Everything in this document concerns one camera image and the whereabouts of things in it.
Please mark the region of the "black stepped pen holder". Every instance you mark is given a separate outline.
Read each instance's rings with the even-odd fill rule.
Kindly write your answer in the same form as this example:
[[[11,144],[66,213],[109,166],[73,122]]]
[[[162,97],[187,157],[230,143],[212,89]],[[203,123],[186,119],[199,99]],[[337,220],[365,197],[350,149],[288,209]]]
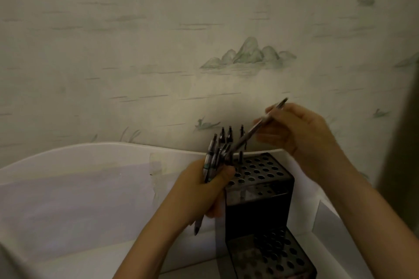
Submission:
[[[287,228],[295,179],[270,153],[234,159],[215,220],[220,279],[316,279]]]

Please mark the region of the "person's right forearm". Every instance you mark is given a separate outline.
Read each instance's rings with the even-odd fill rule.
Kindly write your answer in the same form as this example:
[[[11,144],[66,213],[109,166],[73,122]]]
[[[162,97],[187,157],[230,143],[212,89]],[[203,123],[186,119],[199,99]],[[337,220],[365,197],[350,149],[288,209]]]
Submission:
[[[419,279],[419,239],[346,159],[310,176],[326,193],[375,279]]]

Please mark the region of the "person's left hand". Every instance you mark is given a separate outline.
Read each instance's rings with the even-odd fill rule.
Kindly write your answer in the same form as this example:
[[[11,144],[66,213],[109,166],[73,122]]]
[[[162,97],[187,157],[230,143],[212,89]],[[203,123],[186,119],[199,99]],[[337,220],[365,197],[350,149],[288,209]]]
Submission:
[[[203,215],[215,218],[210,209],[220,191],[211,191],[210,183],[204,183],[203,166],[204,158],[192,162],[179,175],[161,205],[169,222],[181,230]]]

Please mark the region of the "person's left forearm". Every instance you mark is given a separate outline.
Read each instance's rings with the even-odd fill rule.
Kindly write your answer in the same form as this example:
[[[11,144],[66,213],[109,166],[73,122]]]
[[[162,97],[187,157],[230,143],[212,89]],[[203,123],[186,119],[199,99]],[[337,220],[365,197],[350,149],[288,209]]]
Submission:
[[[176,238],[200,215],[197,210],[162,205],[141,231],[112,279],[156,279]]]

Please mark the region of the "white plastic bin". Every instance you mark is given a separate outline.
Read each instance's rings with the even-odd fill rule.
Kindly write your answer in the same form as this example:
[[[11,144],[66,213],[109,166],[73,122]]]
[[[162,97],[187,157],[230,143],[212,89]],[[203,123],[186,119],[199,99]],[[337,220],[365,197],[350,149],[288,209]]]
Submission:
[[[318,279],[373,279],[323,191],[283,150],[295,177],[291,233]],[[36,279],[111,279],[178,174],[204,153],[129,143],[50,150],[0,169],[0,244]]]

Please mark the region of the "single grey ballpoint pen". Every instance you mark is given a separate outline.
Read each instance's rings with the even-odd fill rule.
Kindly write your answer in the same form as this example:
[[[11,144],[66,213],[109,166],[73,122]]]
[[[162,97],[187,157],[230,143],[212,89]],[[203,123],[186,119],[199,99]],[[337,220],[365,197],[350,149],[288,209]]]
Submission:
[[[269,112],[266,113],[263,117],[259,119],[259,121],[251,128],[247,133],[245,133],[235,144],[230,144],[226,148],[226,151],[221,153],[222,159],[227,161],[228,159],[232,158],[233,155],[240,150],[248,141],[253,137],[253,135],[261,128],[262,126],[267,125],[273,120],[271,113],[276,109],[282,109],[285,103],[288,101],[288,98],[284,98],[282,101],[277,103],[275,107]]]

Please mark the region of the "black-capped standing pen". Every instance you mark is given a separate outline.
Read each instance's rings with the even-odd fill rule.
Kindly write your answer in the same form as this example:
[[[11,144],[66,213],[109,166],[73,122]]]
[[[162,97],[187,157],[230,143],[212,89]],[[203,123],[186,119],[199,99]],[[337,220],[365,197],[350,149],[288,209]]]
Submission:
[[[244,135],[245,135],[245,129],[244,129],[244,125],[242,124],[241,127],[240,127],[240,139],[239,139],[239,142],[242,141],[242,138],[244,137]],[[246,143],[240,143],[240,146],[239,146],[239,149],[238,149],[239,150],[238,163],[240,165],[243,164],[243,155],[244,155],[244,152],[242,151],[243,144],[245,145],[245,148],[246,148]]]

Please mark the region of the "bundle of grey pens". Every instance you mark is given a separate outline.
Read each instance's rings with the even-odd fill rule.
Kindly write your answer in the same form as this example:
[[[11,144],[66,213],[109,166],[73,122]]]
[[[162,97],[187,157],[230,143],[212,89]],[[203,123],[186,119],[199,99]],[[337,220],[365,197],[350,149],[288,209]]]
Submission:
[[[219,134],[214,134],[205,156],[202,171],[205,184],[215,181],[216,177],[221,177],[221,171],[223,169],[232,168],[233,172],[235,172],[234,167],[231,166],[233,164],[232,155],[229,153],[232,143],[232,135],[228,135],[224,127],[221,128]],[[224,188],[218,193],[216,200],[210,209],[215,217],[218,217],[221,214],[221,201],[223,193]],[[204,216],[199,217],[194,222],[195,236],[197,236],[201,230],[203,219]]]

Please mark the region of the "person's right hand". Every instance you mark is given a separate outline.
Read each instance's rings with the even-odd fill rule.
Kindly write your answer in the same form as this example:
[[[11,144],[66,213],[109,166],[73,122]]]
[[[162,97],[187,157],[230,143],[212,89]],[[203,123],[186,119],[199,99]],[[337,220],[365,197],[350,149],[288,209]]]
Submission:
[[[319,185],[345,166],[347,158],[325,119],[296,104],[296,156],[301,170]]]

